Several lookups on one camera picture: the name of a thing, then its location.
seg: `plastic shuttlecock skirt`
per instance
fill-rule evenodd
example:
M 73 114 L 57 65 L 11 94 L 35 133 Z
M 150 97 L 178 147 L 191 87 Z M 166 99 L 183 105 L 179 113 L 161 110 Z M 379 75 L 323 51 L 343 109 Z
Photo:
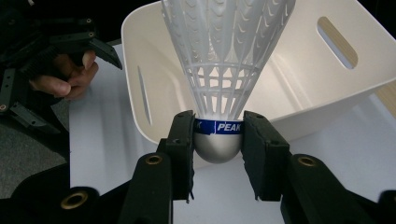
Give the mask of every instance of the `plastic shuttlecock skirt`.
M 238 120 L 295 0 L 162 3 L 164 21 L 190 83 L 198 114 L 195 149 L 207 161 L 228 161 L 237 154 L 242 137 L 231 126 L 223 127 L 222 122 Z M 203 120 L 213 120 L 216 131 L 199 129 Z

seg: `human hand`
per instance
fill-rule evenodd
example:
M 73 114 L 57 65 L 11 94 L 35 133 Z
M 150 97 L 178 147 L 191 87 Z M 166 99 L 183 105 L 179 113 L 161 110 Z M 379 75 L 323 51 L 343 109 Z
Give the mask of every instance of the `human hand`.
M 67 81 L 41 75 L 30 80 L 30 85 L 34 91 L 43 91 L 55 97 L 64 97 L 66 100 L 79 99 L 99 69 L 95 59 L 95 52 L 87 50 L 82 57 L 83 66 L 77 66 L 67 54 L 60 54 L 53 60 L 53 65 L 67 77 Z

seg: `badminton shuttlecock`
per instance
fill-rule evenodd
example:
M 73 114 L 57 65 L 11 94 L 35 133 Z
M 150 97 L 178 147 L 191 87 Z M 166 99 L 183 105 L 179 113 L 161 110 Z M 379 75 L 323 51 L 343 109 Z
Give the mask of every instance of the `badminton shuttlecock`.
M 196 112 L 194 144 L 206 161 L 232 159 L 237 120 L 294 8 L 295 0 L 162 0 L 163 17 Z

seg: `blue band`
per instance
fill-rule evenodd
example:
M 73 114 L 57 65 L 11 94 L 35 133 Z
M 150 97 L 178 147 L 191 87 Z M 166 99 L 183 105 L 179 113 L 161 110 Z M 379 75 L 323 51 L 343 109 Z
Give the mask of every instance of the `blue band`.
M 194 131 L 202 134 L 240 134 L 243 121 L 195 119 Z

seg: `gray floor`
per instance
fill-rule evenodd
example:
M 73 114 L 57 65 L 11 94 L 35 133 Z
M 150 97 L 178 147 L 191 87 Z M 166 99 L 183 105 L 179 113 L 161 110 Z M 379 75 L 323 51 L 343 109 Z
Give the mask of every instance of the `gray floor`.
M 68 129 L 69 103 L 62 100 L 52 108 Z M 36 140 L 0 125 L 0 199 L 8 198 L 26 177 L 65 163 Z

